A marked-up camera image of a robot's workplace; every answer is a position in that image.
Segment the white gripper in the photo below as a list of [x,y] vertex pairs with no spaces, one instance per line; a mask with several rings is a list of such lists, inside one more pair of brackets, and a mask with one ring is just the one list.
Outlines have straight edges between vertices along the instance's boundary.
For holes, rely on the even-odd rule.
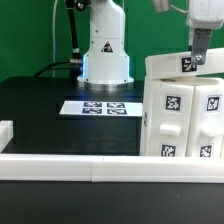
[[188,25],[193,30],[191,63],[203,65],[210,45],[212,30],[224,24],[224,0],[189,0]]

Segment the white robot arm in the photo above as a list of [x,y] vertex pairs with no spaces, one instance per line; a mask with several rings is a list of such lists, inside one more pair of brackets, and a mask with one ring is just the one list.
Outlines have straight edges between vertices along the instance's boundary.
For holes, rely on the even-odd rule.
[[[187,10],[175,7],[172,0],[152,0],[158,13],[175,9],[187,14],[189,58],[193,65],[204,65],[212,31],[224,25],[224,0],[187,0]],[[129,56],[124,50],[125,13],[113,0],[93,0],[90,4],[90,46],[83,58],[80,86],[115,91],[130,86]]]

